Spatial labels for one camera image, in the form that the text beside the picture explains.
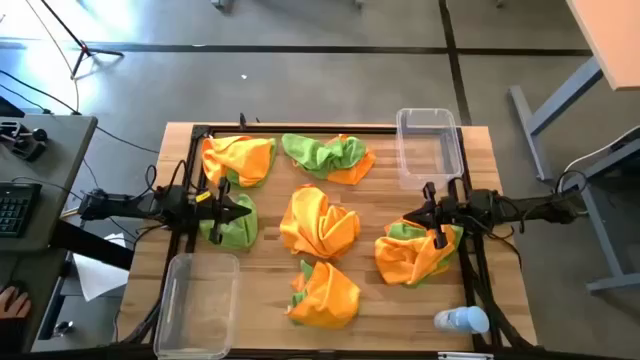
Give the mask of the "black keyboard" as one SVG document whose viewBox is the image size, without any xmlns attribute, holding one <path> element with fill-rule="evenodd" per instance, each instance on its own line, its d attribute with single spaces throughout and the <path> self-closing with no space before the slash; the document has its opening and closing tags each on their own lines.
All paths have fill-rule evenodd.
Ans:
<svg viewBox="0 0 640 360">
<path fill-rule="evenodd" d="M 26 231 L 42 186 L 0 182 L 0 238 L 19 238 Z"/>
</svg>

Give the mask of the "light blue plastic bottle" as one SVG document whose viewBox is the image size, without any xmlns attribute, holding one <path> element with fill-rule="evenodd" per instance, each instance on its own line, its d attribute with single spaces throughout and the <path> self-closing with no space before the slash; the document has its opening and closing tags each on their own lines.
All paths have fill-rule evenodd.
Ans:
<svg viewBox="0 0 640 360">
<path fill-rule="evenodd" d="M 443 310 L 434 317 L 434 326 L 444 331 L 481 334 L 489 330 L 487 314 L 478 306 Z"/>
</svg>

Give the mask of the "clear plastic bin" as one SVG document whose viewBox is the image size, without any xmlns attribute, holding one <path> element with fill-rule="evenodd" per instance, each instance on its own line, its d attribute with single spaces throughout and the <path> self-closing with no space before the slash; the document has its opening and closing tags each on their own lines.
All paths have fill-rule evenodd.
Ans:
<svg viewBox="0 0 640 360">
<path fill-rule="evenodd" d="M 403 108 L 396 113 L 399 184 L 421 190 L 432 182 L 437 191 L 463 174 L 463 159 L 453 114 L 444 108 Z"/>
<path fill-rule="evenodd" d="M 183 253 L 168 268 L 153 349 L 158 360 L 220 360 L 231 349 L 239 259 Z"/>
</svg>

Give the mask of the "grey desk frame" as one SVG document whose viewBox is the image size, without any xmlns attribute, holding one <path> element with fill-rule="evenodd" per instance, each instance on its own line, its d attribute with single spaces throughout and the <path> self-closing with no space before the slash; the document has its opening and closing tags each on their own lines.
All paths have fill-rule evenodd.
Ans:
<svg viewBox="0 0 640 360">
<path fill-rule="evenodd" d="M 609 269 L 587 290 L 640 287 L 640 125 L 574 160 L 563 176 L 561 190 L 585 188 L 580 196 Z"/>
</svg>

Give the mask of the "white paper sheet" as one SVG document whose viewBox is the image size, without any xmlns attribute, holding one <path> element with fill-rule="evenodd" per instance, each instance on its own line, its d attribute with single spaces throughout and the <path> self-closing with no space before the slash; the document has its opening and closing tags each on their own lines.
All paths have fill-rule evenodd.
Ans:
<svg viewBox="0 0 640 360">
<path fill-rule="evenodd" d="M 125 285 L 128 281 L 128 270 L 79 254 L 73 254 L 73 261 L 87 302 Z"/>
</svg>

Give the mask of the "black desk leg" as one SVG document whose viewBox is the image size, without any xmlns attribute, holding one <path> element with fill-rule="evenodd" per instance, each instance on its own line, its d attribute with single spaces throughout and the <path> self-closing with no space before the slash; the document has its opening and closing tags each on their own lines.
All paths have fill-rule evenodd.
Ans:
<svg viewBox="0 0 640 360">
<path fill-rule="evenodd" d="M 54 336 L 54 329 L 65 298 L 65 296 L 61 294 L 61 291 L 66 278 L 69 276 L 69 272 L 69 269 L 63 269 L 55 283 L 50 301 L 42 318 L 37 340 L 50 340 Z"/>
</svg>

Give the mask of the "grey desk leg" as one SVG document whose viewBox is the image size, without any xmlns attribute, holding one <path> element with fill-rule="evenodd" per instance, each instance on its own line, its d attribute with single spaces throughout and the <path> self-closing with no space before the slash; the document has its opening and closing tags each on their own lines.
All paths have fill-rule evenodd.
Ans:
<svg viewBox="0 0 640 360">
<path fill-rule="evenodd" d="M 539 139 L 541 133 L 602 77 L 598 60 L 592 56 L 535 111 L 531 110 L 520 86 L 509 88 L 508 95 L 522 125 L 539 181 L 552 178 L 551 168 Z"/>
</svg>

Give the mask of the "white label plate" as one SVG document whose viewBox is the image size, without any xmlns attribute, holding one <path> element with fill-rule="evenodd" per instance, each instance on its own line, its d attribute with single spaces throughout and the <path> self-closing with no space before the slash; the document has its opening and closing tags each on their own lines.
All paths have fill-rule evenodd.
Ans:
<svg viewBox="0 0 640 360">
<path fill-rule="evenodd" d="M 493 354 L 475 352 L 438 352 L 438 360 L 495 360 Z"/>
</svg>

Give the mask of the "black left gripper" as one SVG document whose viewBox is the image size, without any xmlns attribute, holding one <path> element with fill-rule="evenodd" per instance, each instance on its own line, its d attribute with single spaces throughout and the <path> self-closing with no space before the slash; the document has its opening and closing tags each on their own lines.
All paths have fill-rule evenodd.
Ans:
<svg viewBox="0 0 640 360">
<path fill-rule="evenodd" d="M 231 188 L 226 177 L 219 180 L 217 194 L 208 192 L 208 197 L 196 202 L 198 230 L 209 242 L 220 245 L 223 234 L 222 226 L 231 223 L 247 223 L 252 221 L 252 199 L 248 195 L 228 196 Z M 233 219 L 235 209 L 238 212 L 250 213 Z"/>
</svg>

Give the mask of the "black clamp device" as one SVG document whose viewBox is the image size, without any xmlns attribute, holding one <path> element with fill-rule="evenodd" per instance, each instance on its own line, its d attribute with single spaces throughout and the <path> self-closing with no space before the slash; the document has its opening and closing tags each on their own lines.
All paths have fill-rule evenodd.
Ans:
<svg viewBox="0 0 640 360">
<path fill-rule="evenodd" d="M 33 162 L 47 149 L 44 129 L 28 129 L 17 121 L 0 121 L 0 145 L 21 160 Z"/>
</svg>

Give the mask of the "black tripod stand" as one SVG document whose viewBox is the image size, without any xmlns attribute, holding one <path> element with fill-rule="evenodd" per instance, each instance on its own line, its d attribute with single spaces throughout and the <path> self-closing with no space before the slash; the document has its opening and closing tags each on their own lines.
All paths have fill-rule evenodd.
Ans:
<svg viewBox="0 0 640 360">
<path fill-rule="evenodd" d="M 76 80 L 77 79 L 77 72 L 79 70 L 81 62 L 85 58 L 91 58 L 96 54 L 111 55 L 111 56 L 117 56 L 117 57 L 121 57 L 121 58 L 124 57 L 124 54 L 122 52 L 119 52 L 119 51 L 97 49 L 97 48 L 89 47 L 84 41 L 79 39 L 71 31 L 71 29 L 64 23 L 64 21 L 55 12 L 55 10 L 48 4 L 48 2 L 46 0 L 40 0 L 40 2 L 49 11 L 49 13 L 54 17 L 54 19 L 59 23 L 59 25 L 64 29 L 64 31 L 71 37 L 71 39 L 73 40 L 73 42 L 77 45 L 77 47 L 79 49 L 79 54 L 78 54 L 78 57 L 76 59 L 76 62 L 74 64 L 74 66 L 70 70 L 70 79 L 71 80 Z"/>
</svg>

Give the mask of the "dark flat device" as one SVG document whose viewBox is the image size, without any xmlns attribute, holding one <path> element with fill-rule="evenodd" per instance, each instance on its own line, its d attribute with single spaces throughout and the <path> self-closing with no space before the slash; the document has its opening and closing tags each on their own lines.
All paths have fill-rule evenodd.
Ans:
<svg viewBox="0 0 640 360">
<path fill-rule="evenodd" d="M 7 99 L 0 96 L 0 117 L 24 118 L 25 113 Z"/>
</svg>

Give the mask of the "black desk crossbar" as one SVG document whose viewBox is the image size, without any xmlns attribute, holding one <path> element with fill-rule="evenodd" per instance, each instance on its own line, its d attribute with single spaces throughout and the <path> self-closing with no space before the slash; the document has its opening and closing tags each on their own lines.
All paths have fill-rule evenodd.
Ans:
<svg viewBox="0 0 640 360">
<path fill-rule="evenodd" d="M 53 230 L 50 246 L 103 262 L 119 269 L 129 270 L 134 252 L 94 235 L 73 224 L 58 220 Z"/>
</svg>

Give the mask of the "person's hand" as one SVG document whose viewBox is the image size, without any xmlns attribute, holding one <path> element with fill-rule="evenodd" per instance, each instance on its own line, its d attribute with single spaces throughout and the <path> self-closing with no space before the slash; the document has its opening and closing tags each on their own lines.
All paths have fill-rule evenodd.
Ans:
<svg viewBox="0 0 640 360">
<path fill-rule="evenodd" d="M 0 292 L 0 320 L 26 318 L 31 309 L 27 292 L 9 286 Z"/>
</svg>

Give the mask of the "grey desk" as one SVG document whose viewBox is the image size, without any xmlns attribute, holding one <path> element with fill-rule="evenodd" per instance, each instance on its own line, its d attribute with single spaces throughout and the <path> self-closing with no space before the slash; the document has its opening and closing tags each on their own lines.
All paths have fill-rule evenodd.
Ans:
<svg viewBox="0 0 640 360">
<path fill-rule="evenodd" d="M 95 132 L 97 119 L 29 114 L 19 122 L 29 129 L 40 128 L 48 133 L 44 153 L 33 162 L 19 159 L 0 145 L 0 183 L 42 185 L 24 234 L 18 238 L 0 237 L 0 287 L 16 284 L 31 300 L 20 348 L 22 352 L 29 352 L 66 258 L 64 249 L 51 247 L 49 243 Z"/>
</svg>

